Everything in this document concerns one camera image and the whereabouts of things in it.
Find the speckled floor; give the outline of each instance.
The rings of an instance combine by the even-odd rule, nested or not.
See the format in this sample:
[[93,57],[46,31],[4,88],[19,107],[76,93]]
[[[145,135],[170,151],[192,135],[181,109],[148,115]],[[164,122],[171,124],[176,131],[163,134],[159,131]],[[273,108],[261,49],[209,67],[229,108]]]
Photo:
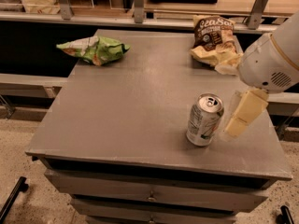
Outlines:
[[[5,224],[83,224],[85,217],[77,214],[69,204],[70,197],[61,194],[43,176],[45,167],[40,161],[32,162],[24,154],[43,112],[17,110],[12,119],[5,120],[0,106],[0,208],[20,176],[27,177],[30,188],[20,193]],[[292,167],[294,179],[277,182],[270,189],[267,201],[249,214],[237,215],[236,224],[276,223],[281,205],[290,208],[294,223],[299,223],[299,143],[281,142]]]

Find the aluminum can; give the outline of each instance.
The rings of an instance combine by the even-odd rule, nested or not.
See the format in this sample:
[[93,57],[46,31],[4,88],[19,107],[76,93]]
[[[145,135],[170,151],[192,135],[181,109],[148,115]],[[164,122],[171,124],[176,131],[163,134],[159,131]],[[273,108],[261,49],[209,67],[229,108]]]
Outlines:
[[200,95],[190,112],[187,138],[197,146],[209,145],[223,113],[223,102],[217,95]]

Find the white robotic arm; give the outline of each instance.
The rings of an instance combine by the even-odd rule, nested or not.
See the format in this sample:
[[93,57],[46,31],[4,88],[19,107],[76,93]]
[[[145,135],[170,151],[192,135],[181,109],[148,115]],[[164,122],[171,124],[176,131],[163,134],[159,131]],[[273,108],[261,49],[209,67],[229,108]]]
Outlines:
[[241,80],[270,93],[299,82],[299,11],[251,44],[238,66]]

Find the green chip bag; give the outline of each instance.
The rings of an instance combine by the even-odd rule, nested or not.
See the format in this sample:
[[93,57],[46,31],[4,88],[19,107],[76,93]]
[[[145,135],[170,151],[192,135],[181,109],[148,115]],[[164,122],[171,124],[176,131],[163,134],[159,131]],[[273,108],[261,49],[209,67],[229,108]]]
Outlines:
[[92,36],[56,45],[68,55],[79,57],[89,63],[102,65],[121,58],[130,48],[122,42],[103,36]]

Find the can lid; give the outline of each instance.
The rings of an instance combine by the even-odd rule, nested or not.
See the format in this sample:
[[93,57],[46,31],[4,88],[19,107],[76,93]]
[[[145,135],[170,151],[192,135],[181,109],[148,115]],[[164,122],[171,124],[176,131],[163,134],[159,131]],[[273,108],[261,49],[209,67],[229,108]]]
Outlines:
[[208,113],[217,113],[223,109],[222,100],[214,94],[201,95],[198,105]]

